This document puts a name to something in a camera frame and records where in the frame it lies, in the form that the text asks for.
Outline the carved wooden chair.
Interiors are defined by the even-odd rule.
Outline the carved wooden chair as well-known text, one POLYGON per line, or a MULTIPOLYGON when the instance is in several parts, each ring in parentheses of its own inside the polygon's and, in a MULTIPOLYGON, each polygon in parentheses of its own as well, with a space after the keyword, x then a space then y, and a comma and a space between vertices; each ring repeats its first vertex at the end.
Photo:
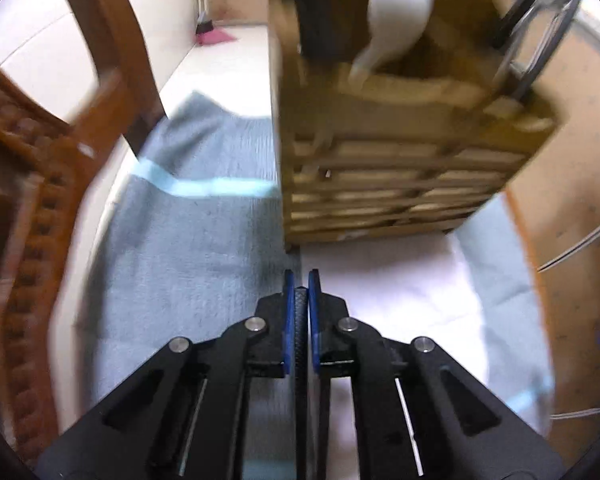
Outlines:
POLYGON ((139 150, 164 109, 129 0, 68 0, 97 74, 65 122, 0 70, 0 441, 30 467, 58 436, 50 319, 84 195, 120 140, 139 150))

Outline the white ceramic spoon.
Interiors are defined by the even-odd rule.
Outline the white ceramic spoon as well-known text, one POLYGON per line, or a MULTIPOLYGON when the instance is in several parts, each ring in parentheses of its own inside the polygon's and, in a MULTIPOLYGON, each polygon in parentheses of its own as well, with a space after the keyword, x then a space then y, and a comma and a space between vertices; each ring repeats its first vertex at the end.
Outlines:
POLYGON ((404 55, 424 33, 434 0, 368 0, 370 41, 354 59, 350 81, 363 81, 371 73, 404 55))

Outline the kitchen base cabinets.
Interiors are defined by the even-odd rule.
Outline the kitchen base cabinets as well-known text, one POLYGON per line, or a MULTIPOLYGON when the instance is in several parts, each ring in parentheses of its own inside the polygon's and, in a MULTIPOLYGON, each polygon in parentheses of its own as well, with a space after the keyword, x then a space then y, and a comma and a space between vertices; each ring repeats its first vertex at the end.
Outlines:
POLYGON ((550 443, 573 464, 600 431, 600 238, 556 266, 550 260, 600 226, 600 2, 583 0, 539 79, 566 120, 510 182, 524 230, 555 377, 550 443))

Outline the wooden utensil holder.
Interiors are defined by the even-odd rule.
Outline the wooden utensil holder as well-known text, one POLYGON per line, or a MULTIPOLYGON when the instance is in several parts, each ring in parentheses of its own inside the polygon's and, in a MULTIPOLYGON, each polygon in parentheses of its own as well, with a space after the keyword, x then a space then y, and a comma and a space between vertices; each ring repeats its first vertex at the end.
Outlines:
POLYGON ((296 8, 270 0, 274 117, 289 246, 448 232, 536 155, 558 129, 557 106, 498 69, 494 0, 434 0, 411 50, 350 81, 370 40, 368 0, 328 0, 336 62, 301 53, 296 8))

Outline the grey pink cloth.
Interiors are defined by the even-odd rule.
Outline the grey pink cloth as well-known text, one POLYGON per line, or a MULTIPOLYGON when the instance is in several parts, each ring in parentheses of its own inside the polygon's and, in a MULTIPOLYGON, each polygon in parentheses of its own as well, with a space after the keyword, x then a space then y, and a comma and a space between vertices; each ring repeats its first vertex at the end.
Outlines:
POLYGON ((284 247, 270 118, 195 94, 151 133, 97 249, 80 321, 91 408, 176 336, 205 341, 317 269, 382 336, 426 336, 539 436, 554 374, 539 297, 507 200, 451 234, 284 247))

